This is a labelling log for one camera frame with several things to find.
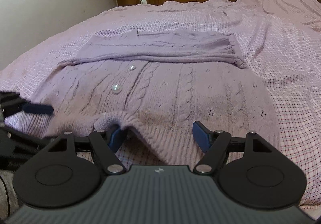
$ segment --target metal bolt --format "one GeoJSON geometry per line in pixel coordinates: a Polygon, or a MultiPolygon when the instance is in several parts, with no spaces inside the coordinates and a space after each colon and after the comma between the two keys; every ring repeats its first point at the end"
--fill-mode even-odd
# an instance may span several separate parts
{"type": "Polygon", "coordinates": [[[207,164],[200,164],[196,166],[196,170],[200,173],[208,173],[212,170],[212,167],[207,164]]]}
{"type": "Polygon", "coordinates": [[[123,169],[124,169],[124,168],[123,168],[121,165],[119,165],[119,164],[112,164],[112,165],[108,166],[108,168],[107,168],[107,170],[108,170],[109,172],[112,172],[112,173],[119,173],[119,172],[121,172],[123,169]]]}

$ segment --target pink bedsheet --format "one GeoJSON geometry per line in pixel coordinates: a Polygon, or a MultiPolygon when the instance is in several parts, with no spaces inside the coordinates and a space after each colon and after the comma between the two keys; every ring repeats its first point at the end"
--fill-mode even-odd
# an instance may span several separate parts
{"type": "MultiPolygon", "coordinates": [[[[178,28],[235,35],[245,62],[272,98],[281,151],[307,176],[301,203],[321,203],[321,4],[316,0],[210,0],[114,8],[21,55],[0,73],[0,89],[32,99],[54,67],[75,57],[93,35],[178,28]]],[[[21,129],[21,119],[19,114],[7,123],[21,129]]],[[[129,164],[158,162],[133,141],[118,156],[129,164]]]]}

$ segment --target pearl button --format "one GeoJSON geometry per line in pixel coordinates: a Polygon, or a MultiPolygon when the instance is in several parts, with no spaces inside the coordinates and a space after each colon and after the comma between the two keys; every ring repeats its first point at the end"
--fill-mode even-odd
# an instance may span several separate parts
{"type": "Polygon", "coordinates": [[[133,70],[135,70],[135,69],[136,69],[136,67],[135,67],[134,65],[130,65],[129,71],[133,71],[133,70]]]}
{"type": "Polygon", "coordinates": [[[114,94],[119,94],[121,91],[121,86],[116,84],[111,87],[111,90],[113,91],[114,94]]]}

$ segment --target black cable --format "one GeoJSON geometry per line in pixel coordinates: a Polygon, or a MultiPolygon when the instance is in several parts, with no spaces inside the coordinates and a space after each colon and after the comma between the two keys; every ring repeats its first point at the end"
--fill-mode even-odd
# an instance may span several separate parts
{"type": "Polygon", "coordinates": [[[4,182],[3,178],[1,177],[1,175],[0,175],[0,179],[2,180],[2,183],[3,183],[4,189],[5,189],[5,193],[6,193],[6,195],[7,195],[7,203],[8,203],[8,216],[7,216],[7,217],[9,217],[9,216],[10,216],[10,201],[9,201],[9,193],[8,193],[7,186],[5,185],[5,182],[4,182]]]}

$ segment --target gray plastic base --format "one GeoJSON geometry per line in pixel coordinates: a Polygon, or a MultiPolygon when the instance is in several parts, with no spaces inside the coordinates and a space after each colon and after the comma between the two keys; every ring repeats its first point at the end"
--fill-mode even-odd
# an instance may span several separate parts
{"type": "Polygon", "coordinates": [[[187,166],[132,166],[108,177],[89,199],[72,207],[22,206],[8,224],[310,224],[297,207],[258,211],[227,198],[212,178],[187,166]]]}

